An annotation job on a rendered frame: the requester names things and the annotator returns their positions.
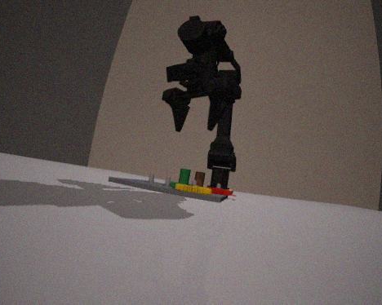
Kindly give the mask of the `red gear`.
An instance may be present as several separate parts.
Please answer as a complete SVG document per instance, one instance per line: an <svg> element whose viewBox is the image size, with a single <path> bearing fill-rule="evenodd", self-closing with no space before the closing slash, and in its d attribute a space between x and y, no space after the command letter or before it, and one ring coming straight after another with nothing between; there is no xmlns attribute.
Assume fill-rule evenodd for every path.
<svg viewBox="0 0 382 305"><path fill-rule="evenodd" d="M217 187L213 187L211 188L211 192L212 193L215 193L215 194L221 194L221 195L229 195L230 196L230 191L229 190L224 190L223 188L217 188Z"/></svg>

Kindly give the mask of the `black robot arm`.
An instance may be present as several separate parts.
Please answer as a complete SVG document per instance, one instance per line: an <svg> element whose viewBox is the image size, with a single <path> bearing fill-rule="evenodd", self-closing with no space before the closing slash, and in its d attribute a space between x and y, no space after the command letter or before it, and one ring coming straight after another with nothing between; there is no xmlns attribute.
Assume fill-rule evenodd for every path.
<svg viewBox="0 0 382 305"><path fill-rule="evenodd" d="M189 20L178 28L178 36L187 51L193 55L193 58L187 59L186 63L167 67L167 81L180 81L182 86L186 80L190 79L203 82L204 72L201 61L198 60L209 60L215 65L215 70L219 73L218 77L228 77L239 85L242 81L241 67L234 59L233 51L230 50L224 40L226 33L226 28L219 20L201 21L199 15L190 16ZM218 71L217 66L220 62L231 62L235 70ZM211 186L207 186L208 188L217 187L217 184L221 183L220 188L229 189L227 188L229 172L236 171L236 157L229 139L232 114L233 105L229 106L220 118L217 136L211 142L207 156L207 169L212 170L212 175Z"/></svg>

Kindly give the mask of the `green gear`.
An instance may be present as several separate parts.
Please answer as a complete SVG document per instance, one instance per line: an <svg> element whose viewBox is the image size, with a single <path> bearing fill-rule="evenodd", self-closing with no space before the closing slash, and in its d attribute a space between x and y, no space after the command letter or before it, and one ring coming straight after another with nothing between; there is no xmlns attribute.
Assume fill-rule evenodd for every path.
<svg viewBox="0 0 382 305"><path fill-rule="evenodd" d="M191 170L181 168L180 169L179 182L178 183L170 182L169 186L175 188L176 184L184 184L184 185L189 184L190 172L191 172Z"/></svg>

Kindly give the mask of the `brown gear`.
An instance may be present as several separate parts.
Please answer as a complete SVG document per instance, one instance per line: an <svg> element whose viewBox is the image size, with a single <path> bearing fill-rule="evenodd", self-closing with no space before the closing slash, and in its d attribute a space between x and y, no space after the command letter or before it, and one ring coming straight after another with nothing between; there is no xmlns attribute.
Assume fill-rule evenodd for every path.
<svg viewBox="0 0 382 305"><path fill-rule="evenodd" d="M205 173L196 171L195 180L197 181L197 186L200 186L201 188L205 188L203 187L204 179L205 179Z"/></svg>

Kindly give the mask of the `yellow gear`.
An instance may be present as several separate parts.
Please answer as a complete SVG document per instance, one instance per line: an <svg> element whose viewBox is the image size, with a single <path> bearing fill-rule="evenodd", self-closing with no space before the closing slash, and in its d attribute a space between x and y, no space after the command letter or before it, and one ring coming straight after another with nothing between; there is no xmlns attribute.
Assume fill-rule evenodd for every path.
<svg viewBox="0 0 382 305"><path fill-rule="evenodd" d="M194 186L191 184L176 184L176 189L184 190L188 192L197 192L197 193L205 193L205 194L211 194L211 188L201 188L200 186Z"/></svg>

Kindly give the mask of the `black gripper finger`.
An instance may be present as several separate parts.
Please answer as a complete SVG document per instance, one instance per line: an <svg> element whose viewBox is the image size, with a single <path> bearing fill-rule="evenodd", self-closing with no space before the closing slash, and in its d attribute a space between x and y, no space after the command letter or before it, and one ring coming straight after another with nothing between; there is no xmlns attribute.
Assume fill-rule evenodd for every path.
<svg viewBox="0 0 382 305"><path fill-rule="evenodd" d="M213 130L224 112L235 103L235 100L222 91L208 91L207 95L211 102L207 129Z"/></svg>
<svg viewBox="0 0 382 305"><path fill-rule="evenodd" d="M180 132L184 125L184 121L189 112L190 107L186 104L182 104L181 102L175 99L167 99L165 101L171 107L171 111L174 117L175 130Z"/></svg>

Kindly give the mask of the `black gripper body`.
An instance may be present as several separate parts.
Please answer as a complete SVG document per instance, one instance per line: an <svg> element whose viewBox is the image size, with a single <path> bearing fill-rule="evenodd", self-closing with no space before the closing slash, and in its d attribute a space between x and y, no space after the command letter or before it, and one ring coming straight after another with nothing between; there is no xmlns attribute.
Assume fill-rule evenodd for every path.
<svg viewBox="0 0 382 305"><path fill-rule="evenodd" d="M179 88L166 90L162 93L162 100L175 99L182 104L189 105L191 98L201 98L208 96L208 91L222 91L232 99L241 99L241 87L228 77L218 77L215 65L209 60L201 61L204 72L203 82L196 82L197 79L190 79L183 83L186 91ZM218 77L218 78L215 78Z"/></svg>

